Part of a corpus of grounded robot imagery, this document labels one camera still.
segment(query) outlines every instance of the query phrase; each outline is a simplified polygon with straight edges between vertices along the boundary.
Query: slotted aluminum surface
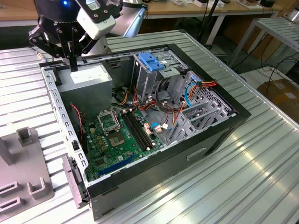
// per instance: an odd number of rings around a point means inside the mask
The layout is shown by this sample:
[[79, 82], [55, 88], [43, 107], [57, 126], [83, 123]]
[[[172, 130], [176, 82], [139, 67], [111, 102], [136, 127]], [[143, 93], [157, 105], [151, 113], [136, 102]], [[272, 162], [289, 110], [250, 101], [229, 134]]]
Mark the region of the slotted aluminum surface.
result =
[[268, 18], [257, 19], [256, 26], [295, 51], [299, 51], [299, 24], [291, 22], [286, 18]]
[[[108, 39], [112, 51], [176, 43], [252, 116], [219, 150], [112, 211], [98, 223], [296, 223], [299, 219], [298, 126], [188, 34], [170, 31]], [[0, 51], [0, 136], [38, 131], [55, 196], [3, 224], [93, 223], [73, 202], [61, 157], [62, 136], [29, 48]]]

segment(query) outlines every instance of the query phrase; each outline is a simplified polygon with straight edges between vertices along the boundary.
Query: workbench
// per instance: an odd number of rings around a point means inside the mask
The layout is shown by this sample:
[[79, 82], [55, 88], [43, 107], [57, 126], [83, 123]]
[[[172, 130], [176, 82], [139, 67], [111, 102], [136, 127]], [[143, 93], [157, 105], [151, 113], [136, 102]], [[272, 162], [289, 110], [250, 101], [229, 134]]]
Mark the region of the workbench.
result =
[[[277, 4], [274, 4], [273, 7], [250, 10], [236, 1], [237, 0], [231, 0], [231, 2], [225, 4], [223, 8], [215, 9], [213, 16], [217, 16], [217, 20], [206, 44], [213, 43], [213, 40], [227, 15], [271, 14], [271, 17], [276, 17], [282, 10], [282, 7]], [[205, 10], [205, 7], [198, 7], [194, 4], [178, 6], [170, 1], [166, 3], [151, 2], [149, 3], [148, 13], [145, 15], [145, 19], [202, 17], [205, 14]], [[0, 9], [0, 27], [37, 25], [37, 18], [36, 11], [29, 9], [20, 9], [10, 6], [6, 6], [6, 9]]]
[[229, 64], [230, 67], [234, 65], [234, 62], [237, 60], [241, 50], [256, 27], [260, 28], [262, 31], [253, 42], [248, 52], [255, 49], [262, 37], [266, 34], [270, 34], [272, 37], [286, 45], [281, 52], [281, 57], [285, 55], [289, 47], [299, 52], [299, 24], [289, 21], [287, 18], [254, 19], [235, 49]]
[[[108, 38], [113, 52], [168, 43], [177, 44], [252, 115], [216, 152], [97, 223], [296, 223], [298, 124], [187, 33]], [[67, 151], [39, 70], [40, 62], [30, 48], [0, 51], [0, 136], [24, 126], [36, 128], [55, 196], [3, 224], [93, 223], [88, 206], [76, 209], [72, 199], [61, 158]]]

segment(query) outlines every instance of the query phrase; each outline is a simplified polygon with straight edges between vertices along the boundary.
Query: motherboard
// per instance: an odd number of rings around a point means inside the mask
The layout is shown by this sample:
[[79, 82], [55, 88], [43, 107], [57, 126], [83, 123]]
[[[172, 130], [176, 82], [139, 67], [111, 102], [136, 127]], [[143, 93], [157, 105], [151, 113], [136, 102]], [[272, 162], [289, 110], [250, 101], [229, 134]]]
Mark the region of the motherboard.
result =
[[89, 182], [163, 148], [139, 110], [100, 113], [97, 120], [83, 127], [87, 134], [85, 155], [89, 165], [85, 173]]

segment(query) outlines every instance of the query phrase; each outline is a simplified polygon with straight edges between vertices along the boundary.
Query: expansion slot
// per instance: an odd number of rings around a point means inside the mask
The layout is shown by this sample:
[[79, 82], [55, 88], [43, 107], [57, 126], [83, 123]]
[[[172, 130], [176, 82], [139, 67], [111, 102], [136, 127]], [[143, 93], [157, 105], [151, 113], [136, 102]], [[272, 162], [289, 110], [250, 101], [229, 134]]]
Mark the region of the expansion slot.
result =
[[134, 158], [134, 156], [136, 156], [136, 154], [130, 156], [129, 158], [125, 159], [124, 161], [121, 161], [119, 163], [116, 163], [116, 164], [114, 164], [114, 165], [112, 165], [112, 166], [104, 169], [104, 170], [99, 171], [98, 172], [98, 176], [104, 175], [106, 173], [109, 173], [111, 171], [114, 171], [114, 170], [116, 170], [116, 169], [118, 169], [120, 167], [123, 167], [123, 166], [129, 164], [132, 161], [132, 159]]
[[148, 136], [140, 127], [139, 123], [137, 122], [133, 114], [131, 113], [124, 114], [122, 118], [125, 121], [126, 125], [128, 126], [128, 129], [132, 133], [133, 137], [137, 141], [142, 151], [147, 151], [153, 147]]

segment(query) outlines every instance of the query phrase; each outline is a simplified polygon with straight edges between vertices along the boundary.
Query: gray holder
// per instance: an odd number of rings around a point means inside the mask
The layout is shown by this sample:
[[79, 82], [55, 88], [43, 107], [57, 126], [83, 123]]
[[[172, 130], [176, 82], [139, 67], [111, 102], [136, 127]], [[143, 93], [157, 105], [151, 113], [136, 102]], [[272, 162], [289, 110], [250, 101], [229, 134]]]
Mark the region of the gray holder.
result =
[[54, 196], [37, 131], [0, 138], [0, 222]]

